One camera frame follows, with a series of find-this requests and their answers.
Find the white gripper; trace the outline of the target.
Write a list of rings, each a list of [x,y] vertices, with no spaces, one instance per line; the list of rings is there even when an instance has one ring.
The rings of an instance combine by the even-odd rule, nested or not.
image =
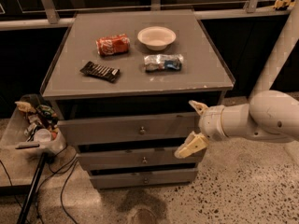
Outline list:
[[[184,159],[207,148],[209,141],[223,141],[225,132],[221,125],[223,105],[208,107],[204,103],[189,101],[189,105],[200,116],[199,128],[201,133],[191,132],[184,143],[175,151],[178,159]]]

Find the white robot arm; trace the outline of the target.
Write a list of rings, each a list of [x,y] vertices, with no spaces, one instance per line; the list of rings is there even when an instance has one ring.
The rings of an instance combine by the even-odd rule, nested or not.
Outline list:
[[[211,142],[242,137],[252,141],[289,143],[299,140],[299,102],[271,89],[299,40],[299,0],[295,0],[278,40],[261,72],[249,100],[242,105],[207,106],[190,101],[200,116],[199,133],[192,132],[175,152],[184,159]]]

